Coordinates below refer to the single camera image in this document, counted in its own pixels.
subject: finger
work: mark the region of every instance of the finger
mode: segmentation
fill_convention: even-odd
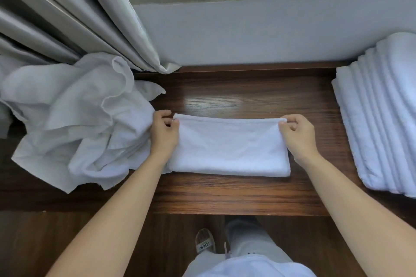
[[[163,116],[169,116],[172,114],[170,110],[160,110],[153,113],[153,119],[162,118]]]
[[[174,118],[171,123],[171,128],[173,130],[179,130],[179,119]]]
[[[305,122],[309,122],[305,116],[301,115],[301,114],[291,114],[291,115],[285,115],[282,116],[281,118],[285,118],[288,120],[288,122],[295,122],[298,124],[301,123],[305,123]]]
[[[290,126],[286,122],[279,122],[279,130],[284,138],[286,138],[286,136],[292,132]]]
[[[162,119],[166,125],[172,125],[173,118],[165,117]]]
[[[295,131],[297,129],[297,123],[288,123],[288,126],[291,130]]]

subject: person's left hand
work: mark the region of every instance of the person's left hand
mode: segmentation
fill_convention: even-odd
[[[170,110],[161,110],[153,113],[151,128],[150,155],[168,162],[179,140],[179,120],[164,116],[172,114]]]

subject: person's right arm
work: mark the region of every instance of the person's right arm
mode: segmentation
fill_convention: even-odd
[[[368,196],[318,152],[315,129],[302,115],[279,123],[347,245],[368,277],[416,276],[416,230]]]

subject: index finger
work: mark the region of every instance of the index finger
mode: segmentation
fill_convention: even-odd
[[[291,115],[285,115],[281,118],[285,118],[288,120],[288,123],[294,122],[294,123],[305,123],[308,122],[307,118],[301,114],[291,114]]]
[[[163,116],[169,116],[170,114],[172,114],[172,111],[170,110],[155,111],[153,113],[153,118],[162,118]]]

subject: wall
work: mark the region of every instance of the wall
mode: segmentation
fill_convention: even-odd
[[[416,0],[238,0],[134,6],[161,58],[182,65],[353,58],[416,32]]]

